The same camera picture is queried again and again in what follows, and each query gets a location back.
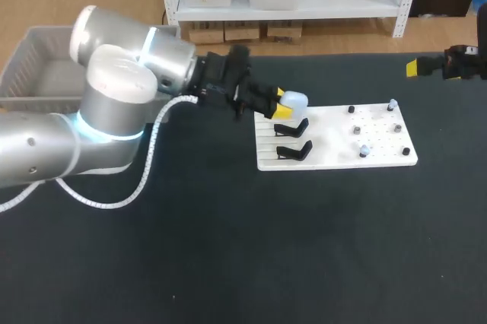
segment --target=cardboard box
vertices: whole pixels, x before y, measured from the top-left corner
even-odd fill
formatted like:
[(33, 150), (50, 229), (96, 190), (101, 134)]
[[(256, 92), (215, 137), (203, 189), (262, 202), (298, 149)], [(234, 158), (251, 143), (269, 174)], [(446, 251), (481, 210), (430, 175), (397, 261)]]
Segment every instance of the cardboard box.
[(301, 38), (303, 21), (277, 20), (267, 24), (267, 37), (276, 42), (296, 43)]
[(195, 44), (223, 43), (223, 22), (200, 21), (191, 23), (189, 41)]
[(259, 21), (225, 22), (225, 41), (258, 40), (259, 38)]

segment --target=gray plastic basket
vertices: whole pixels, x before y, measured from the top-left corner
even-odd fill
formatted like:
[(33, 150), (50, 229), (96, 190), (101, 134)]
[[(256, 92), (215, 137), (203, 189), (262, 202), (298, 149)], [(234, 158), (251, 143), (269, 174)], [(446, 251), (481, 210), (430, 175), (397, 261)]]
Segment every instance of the gray plastic basket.
[[(178, 26), (159, 26), (180, 37)], [(72, 27), (31, 27), (0, 75), (0, 107), (7, 111), (74, 113), (84, 89), (85, 69), (69, 58)], [(170, 96), (158, 94), (149, 121)]]

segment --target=black table surface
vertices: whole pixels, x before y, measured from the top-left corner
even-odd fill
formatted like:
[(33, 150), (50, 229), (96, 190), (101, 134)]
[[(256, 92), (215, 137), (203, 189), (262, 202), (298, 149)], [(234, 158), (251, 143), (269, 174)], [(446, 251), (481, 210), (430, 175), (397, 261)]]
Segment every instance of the black table surface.
[[(41, 186), (0, 214), (0, 323), (487, 321), (487, 84), (407, 80), (414, 58), (253, 59), (311, 106), (396, 98), (414, 167), (260, 172), (252, 115), (181, 105), (126, 208)], [(145, 152), (67, 182), (124, 199)]]

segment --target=wooden floor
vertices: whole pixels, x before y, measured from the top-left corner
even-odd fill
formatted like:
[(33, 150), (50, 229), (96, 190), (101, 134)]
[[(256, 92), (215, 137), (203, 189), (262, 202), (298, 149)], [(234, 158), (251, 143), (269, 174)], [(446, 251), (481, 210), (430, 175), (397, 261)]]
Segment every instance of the wooden floor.
[[(159, 24), (163, 0), (0, 0), (0, 67), (26, 29), (72, 24), (85, 5), (99, 5), (148, 24)], [(411, 19), (402, 39), (391, 37), (393, 20), (308, 21), (299, 45), (252, 44), (255, 55), (305, 55), (348, 52), (441, 51), (453, 44), (476, 44), (476, 18)], [(226, 52), (226, 45), (200, 46), (200, 52)]]

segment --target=white cable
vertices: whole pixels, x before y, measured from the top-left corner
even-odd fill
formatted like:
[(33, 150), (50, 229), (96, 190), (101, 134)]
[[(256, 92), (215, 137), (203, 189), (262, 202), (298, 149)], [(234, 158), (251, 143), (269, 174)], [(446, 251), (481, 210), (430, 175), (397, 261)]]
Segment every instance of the white cable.
[(24, 191), (22, 191), (17, 196), (15, 196), (12, 200), (4, 202), (3, 204), (0, 204), (0, 213), (7, 211), (7, 210), (13, 208), (14, 206), (17, 206), (18, 204), (20, 204), (42, 183), (44, 183), (44, 181), (32, 183)]
[(147, 157), (145, 159), (144, 172), (142, 173), (142, 177), (140, 179), (140, 182), (138, 183), (137, 188), (135, 189), (135, 191), (127, 199), (122, 200), (120, 202), (113, 203), (113, 204), (102, 204), (100, 202), (91, 201), (90, 199), (86, 199), (85, 197), (81, 196), (76, 191), (74, 191), (71, 187), (69, 187), (66, 184), (66, 182), (64, 182), (60, 178), (56, 179), (56, 182), (69, 195), (71, 195), (72, 198), (78, 200), (79, 202), (82, 202), (83, 204), (86, 204), (88, 206), (91, 206), (92, 208), (114, 209), (114, 208), (122, 208), (124, 206), (127, 206), (130, 202), (134, 201), (138, 197), (138, 195), (140, 195), (140, 192), (142, 192), (142, 190), (144, 189), (145, 183), (147, 182), (149, 173), (151, 172), (152, 158), (154, 157), (155, 142), (157, 141), (157, 138), (158, 138), (159, 126), (161, 125), (161, 122), (162, 122), (162, 119), (164, 118), (164, 115), (167, 113), (167, 111), (172, 106), (174, 106), (174, 105), (176, 105), (177, 103), (180, 103), (180, 102), (198, 103), (198, 97), (194, 97), (194, 96), (178, 96), (178, 97), (175, 97), (171, 101), (169, 101), (168, 103), (166, 103), (166, 105), (159, 112), (158, 117), (154, 121), (154, 128), (152, 128), (151, 140), (149, 141), (149, 150), (147, 152)]

